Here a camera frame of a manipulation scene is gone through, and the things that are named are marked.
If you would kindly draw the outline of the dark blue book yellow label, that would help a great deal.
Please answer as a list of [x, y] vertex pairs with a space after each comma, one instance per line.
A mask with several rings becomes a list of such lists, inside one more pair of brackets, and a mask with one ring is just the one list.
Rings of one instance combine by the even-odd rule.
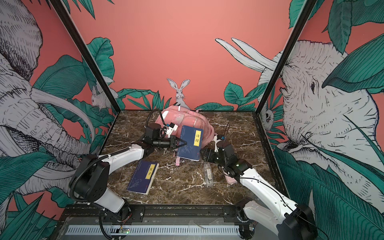
[[177, 157], [191, 161], [199, 161], [203, 135], [203, 129], [183, 126], [180, 139], [187, 144], [178, 148]]

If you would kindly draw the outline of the pink student backpack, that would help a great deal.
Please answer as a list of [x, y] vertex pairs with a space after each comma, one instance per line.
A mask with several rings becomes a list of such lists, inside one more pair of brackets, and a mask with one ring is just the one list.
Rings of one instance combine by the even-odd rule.
[[[160, 124], [161, 126], [171, 123], [178, 125], [178, 129], [171, 135], [178, 138], [181, 136], [183, 126], [203, 129], [204, 135], [202, 148], [207, 146], [215, 136], [214, 127], [209, 123], [208, 119], [204, 115], [180, 106], [170, 106], [163, 110], [162, 115], [157, 118], [155, 123]], [[181, 158], [176, 157], [176, 165], [180, 164], [180, 159]]]

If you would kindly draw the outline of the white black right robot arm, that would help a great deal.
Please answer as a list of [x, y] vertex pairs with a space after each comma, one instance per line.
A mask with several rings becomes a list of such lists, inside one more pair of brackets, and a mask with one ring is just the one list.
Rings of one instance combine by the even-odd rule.
[[239, 219], [255, 221], [268, 228], [280, 240], [315, 240], [318, 229], [312, 210], [299, 205], [269, 184], [252, 165], [236, 156], [233, 146], [217, 141], [215, 148], [203, 148], [202, 160], [222, 167], [231, 178], [253, 192], [264, 206], [249, 201], [241, 207]]

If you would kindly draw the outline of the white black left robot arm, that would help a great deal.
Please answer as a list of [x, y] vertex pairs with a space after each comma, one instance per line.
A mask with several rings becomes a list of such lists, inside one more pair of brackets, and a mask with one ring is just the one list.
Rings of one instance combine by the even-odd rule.
[[128, 220], [132, 212], [130, 205], [108, 188], [109, 175], [127, 164], [144, 159], [155, 148], [178, 149], [185, 145], [187, 142], [176, 136], [155, 140], [143, 137], [130, 147], [111, 154], [87, 155], [70, 180], [70, 197], [76, 202], [87, 202], [100, 208], [119, 222]]

